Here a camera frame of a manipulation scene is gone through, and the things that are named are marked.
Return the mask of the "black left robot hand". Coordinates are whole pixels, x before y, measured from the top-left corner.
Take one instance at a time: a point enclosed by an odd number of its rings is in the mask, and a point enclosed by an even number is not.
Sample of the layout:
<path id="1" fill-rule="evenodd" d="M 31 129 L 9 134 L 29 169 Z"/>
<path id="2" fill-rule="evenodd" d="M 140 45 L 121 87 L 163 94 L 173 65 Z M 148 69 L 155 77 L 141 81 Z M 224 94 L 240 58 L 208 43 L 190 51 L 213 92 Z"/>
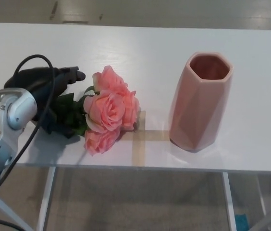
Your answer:
<path id="1" fill-rule="evenodd" d="M 68 85 L 85 80 L 86 75 L 76 67 L 54 68 L 55 90 L 50 109 L 48 110 L 41 127 L 51 134 L 57 132 L 66 138 L 76 134 L 74 127 L 63 121 L 66 115 L 61 109 L 54 110 L 54 102 L 67 89 Z M 22 88 L 29 91 L 37 102 L 37 114 L 32 122 L 37 123 L 45 109 L 51 90 L 52 71 L 48 67 L 36 67 L 18 72 L 16 77 L 11 77 L 4 84 L 4 88 Z"/>

